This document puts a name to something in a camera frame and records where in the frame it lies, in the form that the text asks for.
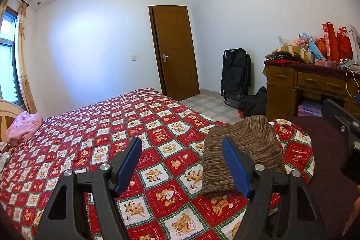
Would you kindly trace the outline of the right hand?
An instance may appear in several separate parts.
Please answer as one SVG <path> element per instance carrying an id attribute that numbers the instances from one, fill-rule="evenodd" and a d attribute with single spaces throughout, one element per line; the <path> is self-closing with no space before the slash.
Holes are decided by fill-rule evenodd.
<path id="1" fill-rule="evenodd" d="M 358 216 L 360 210 L 360 197 L 357 198 L 357 200 L 354 203 L 353 211 L 350 214 L 349 219 L 346 221 L 344 230 L 342 232 L 342 236 L 345 236 L 346 232 L 350 229 L 351 225 L 355 221 L 355 218 Z"/>

